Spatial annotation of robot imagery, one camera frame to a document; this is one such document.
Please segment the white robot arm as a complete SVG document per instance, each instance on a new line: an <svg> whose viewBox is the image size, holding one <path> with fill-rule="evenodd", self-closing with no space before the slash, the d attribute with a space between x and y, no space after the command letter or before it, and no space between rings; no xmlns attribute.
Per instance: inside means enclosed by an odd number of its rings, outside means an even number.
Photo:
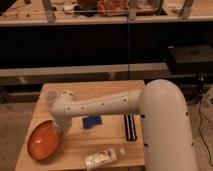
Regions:
<svg viewBox="0 0 213 171"><path fill-rule="evenodd" d="M178 86L168 80L90 100L73 101L61 95L51 106L60 132L73 117L126 113L143 117L146 171L198 171L187 104Z"/></svg>

